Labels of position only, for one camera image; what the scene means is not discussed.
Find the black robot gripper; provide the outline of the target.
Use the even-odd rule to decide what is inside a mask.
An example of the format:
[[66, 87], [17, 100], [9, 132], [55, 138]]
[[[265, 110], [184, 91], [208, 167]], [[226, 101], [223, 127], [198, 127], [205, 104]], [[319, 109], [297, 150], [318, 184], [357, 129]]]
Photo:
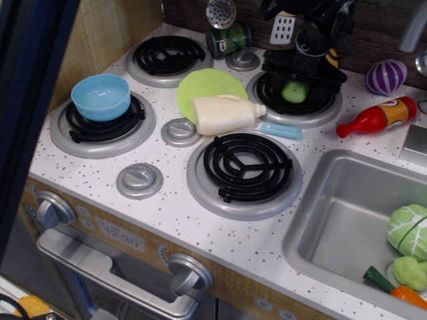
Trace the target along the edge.
[[272, 97], [287, 99], [292, 95], [288, 83], [298, 80], [310, 84], [308, 104], [329, 101], [346, 82], [347, 76], [326, 59], [330, 49], [347, 37], [343, 26], [322, 29], [304, 26], [291, 49], [270, 50], [264, 53], [262, 70], [268, 72]]

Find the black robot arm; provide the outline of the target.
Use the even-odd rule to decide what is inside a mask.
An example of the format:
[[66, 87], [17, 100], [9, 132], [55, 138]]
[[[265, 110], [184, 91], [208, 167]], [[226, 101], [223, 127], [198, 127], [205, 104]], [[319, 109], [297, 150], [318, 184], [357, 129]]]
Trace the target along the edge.
[[346, 37], [356, 25], [355, 6], [355, 1], [262, 1], [260, 17], [264, 21], [280, 11], [301, 15], [303, 19], [293, 48], [264, 54], [262, 69], [270, 77], [266, 85], [268, 92], [281, 97], [285, 84], [296, 80], [309, 85], [309, 99], [339, 93], [347, 76], [334, 67], [326, 55], [340, 42], [347, 47]]

